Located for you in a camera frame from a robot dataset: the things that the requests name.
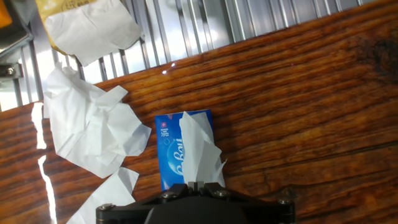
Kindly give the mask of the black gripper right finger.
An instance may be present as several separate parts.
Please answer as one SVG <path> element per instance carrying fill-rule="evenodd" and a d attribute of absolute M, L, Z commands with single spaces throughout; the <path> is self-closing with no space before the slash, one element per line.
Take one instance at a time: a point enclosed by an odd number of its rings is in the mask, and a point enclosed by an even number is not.
<path fill-rule="evenodd" d="M 217 182 L 197 182 L 196 194 L 237 205 L 249 223 L 295 223 L 295 204 L 289 199 L 263 201 L 222 187 Z"/>

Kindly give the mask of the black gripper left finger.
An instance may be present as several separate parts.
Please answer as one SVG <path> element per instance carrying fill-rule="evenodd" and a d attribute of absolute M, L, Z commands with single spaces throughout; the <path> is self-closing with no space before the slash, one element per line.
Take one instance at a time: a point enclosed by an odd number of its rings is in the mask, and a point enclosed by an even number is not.
<path fill-rule="evenodd" d="M 144 223 L 150 211 L 158 205 L 192 196 L 195 183 L 173 184 L 168 190 L 129 205 L 102 204 L 96 208 L 96 224 Z"/>

